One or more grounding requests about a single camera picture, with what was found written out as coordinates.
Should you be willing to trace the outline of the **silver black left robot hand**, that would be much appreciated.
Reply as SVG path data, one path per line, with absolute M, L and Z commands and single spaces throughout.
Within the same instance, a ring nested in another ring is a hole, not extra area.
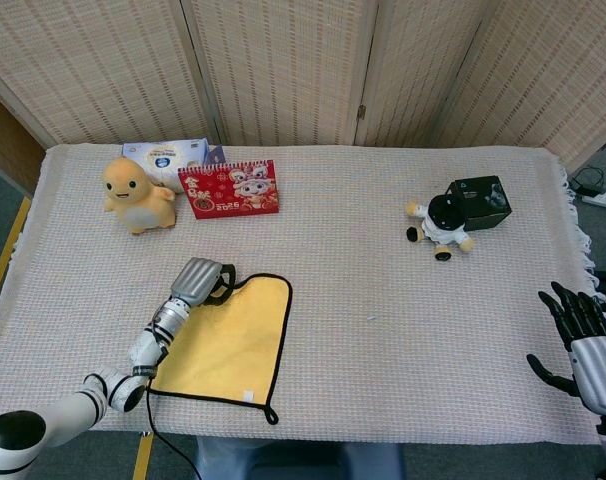
M 170 287 L 171 297 L 189 307 L 200 305 L 220 306 L 232 296 L 236 282 L 236 269 L 232 264 L 191 258 Z

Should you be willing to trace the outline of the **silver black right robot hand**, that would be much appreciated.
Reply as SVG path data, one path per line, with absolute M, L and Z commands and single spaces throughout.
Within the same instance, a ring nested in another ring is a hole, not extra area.
M 549 310 L 572 369 L 570 378 L 552 373 L 538 357 L 526 355 L 534 374 L 545 384 L 579 398 L 592 413 L 606 416 L 606 316 L 599 301 L 553 281 L 554 292 L 538 293 Z

